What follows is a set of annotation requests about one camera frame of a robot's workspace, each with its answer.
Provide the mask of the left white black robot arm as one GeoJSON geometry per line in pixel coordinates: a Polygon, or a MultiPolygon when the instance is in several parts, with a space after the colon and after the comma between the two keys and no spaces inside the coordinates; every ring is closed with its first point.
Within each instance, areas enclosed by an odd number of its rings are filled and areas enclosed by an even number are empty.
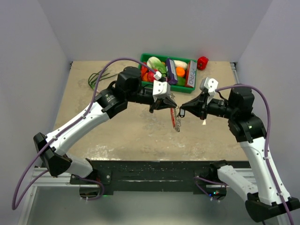
{"type": "Polygon", "coordinates": [[[129,102],[149,105],[150,113],[176,108],[170,94],[171,86],[164,78],[155,80],[152,87],[143,87],[140,70],[126,67],[115,81],[95,96],[91,105],[69,122],[46,135],[37,133],[33,137],[37,153],[53,177],[70,173],[92,184],[97,179],[97,172],[90,160],[68,155],[69,149],[96,126],[126,110],[129,102]]]}

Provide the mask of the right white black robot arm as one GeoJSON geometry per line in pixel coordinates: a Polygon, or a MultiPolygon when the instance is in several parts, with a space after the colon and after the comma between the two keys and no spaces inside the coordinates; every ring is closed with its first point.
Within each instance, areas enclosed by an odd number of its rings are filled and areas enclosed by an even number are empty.
{"type": "Polygon", "coordinates": [[[255,222],[287,214],[299,209],[300,201],[292,197],[277,172],[269,149],[270,108],[257,88],[236,84],[229,86],[228,100],[214,99],[207,89],[180,107],[180,117],[189,112],[201,120],[214,115],[228,120],[228,127],[247,156],[255,184],[241,176],[224,160],[214,163],[209,179],[214,184],[228,185],[245,203],[255,222]]]}

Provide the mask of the black key fob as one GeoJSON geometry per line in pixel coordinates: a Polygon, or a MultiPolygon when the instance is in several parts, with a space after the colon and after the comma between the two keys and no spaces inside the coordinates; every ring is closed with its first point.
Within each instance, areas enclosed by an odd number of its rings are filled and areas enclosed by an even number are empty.
{"type": "Polygon", "coordinates": [[[184,118],[184,117],[185,117],[185,114],[186,114],[186,111],[185,111],[184,109],[180,108],[179,116],[180,116],[181,118],[184,118]]]}

